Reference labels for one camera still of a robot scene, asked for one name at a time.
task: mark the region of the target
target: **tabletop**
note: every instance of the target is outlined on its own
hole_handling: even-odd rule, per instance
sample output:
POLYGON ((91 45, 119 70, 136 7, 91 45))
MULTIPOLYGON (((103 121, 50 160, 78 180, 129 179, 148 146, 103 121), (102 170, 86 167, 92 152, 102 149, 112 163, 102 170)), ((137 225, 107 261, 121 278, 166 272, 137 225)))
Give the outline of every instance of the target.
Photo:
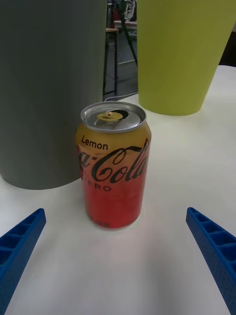
POLYGON ((147 111, 143 207, 125 229, 88 220, 81 180, 40 191, 0 180, 1 235, 37 208, 47 218, 5 314, 229 315, 185 217, 194 207, 236 235, 235 87, 236 68, 219 66, 198 113, 147 111))

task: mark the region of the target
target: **lime green container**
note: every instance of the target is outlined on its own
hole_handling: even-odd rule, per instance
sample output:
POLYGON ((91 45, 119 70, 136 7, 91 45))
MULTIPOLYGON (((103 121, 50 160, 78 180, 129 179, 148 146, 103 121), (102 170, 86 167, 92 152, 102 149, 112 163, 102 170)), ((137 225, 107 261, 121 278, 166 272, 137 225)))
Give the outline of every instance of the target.
POLYGON ((139 0, 139 102, 155 113, 200 110, 236 21, 236 0, 139 0))

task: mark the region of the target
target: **can lid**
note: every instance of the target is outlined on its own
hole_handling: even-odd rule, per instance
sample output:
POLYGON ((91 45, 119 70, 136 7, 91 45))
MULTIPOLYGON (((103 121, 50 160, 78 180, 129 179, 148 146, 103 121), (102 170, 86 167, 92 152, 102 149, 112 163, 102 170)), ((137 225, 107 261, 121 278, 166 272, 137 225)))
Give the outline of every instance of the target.
POLYGON ((102 102, 86 107, 81 119, 92 130, 119 133, 140 127, 146 121, 146 113, 131 103, 102 102))

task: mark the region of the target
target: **blue plastic part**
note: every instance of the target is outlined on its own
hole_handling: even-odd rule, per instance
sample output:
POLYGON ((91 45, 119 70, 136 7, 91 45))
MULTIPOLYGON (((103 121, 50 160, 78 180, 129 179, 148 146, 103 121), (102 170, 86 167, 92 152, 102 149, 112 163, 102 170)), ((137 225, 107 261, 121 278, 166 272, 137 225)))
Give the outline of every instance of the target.
POLYGON ((236 315, 236 237, 194 208, 186 222, 231 315, 236 315))
POLYGON ((45 223, 44 210, 38 209, 0 238, 0 315, 8 307, 45 223))

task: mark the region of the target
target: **can rim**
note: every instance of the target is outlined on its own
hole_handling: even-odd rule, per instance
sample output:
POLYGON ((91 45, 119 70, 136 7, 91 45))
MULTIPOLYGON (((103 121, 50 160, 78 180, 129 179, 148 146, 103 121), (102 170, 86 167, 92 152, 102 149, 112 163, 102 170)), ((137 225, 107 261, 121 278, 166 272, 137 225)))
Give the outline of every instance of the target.
POLYGON ((139 127, 141 127, 146 122, 147 114, 146 114, 145 110, 142 107, 139 107, 138 105, 135 105, 135 104, 132 104, 132 103, 128 103, 128 102, 109 101, 109 102, 98 102, 98 103, 94 103, 94 104, 91 104, 91 105, 85 107, 82 110, 82 112, 80 114, 80 117, 81 117, 81 120, 82 120, 83 124, 87 128, 89 128, 91 130, 98 131, 98 132, 104 132, 104 133, 124 133, 124 132, 133 131, 133 130, 138 129, 139 127), (128 128, 128 129, 120 129, 120 130, 108 130, 108 129, 104 130, 104 129, 99 129, 99 128, 96 128, 96 127, 93 127, 93 126, 88 126, 86 124, 86 117, 87 116, 85 115, 85 112, 90 110, 91 108, 94 108, 95 106, 102 105, 102 104, 104 104, 104 105, 105 104, 106 105, 109 105, 109 104, 113 104, 113 105, 115 105, 115 104, 117 104, 117 105, 122 104, 122 105, 135 107, 135 108, 138 109, 138 112, 142 113, 143 120, 137 126, 133 126, 131 128, 128 128))

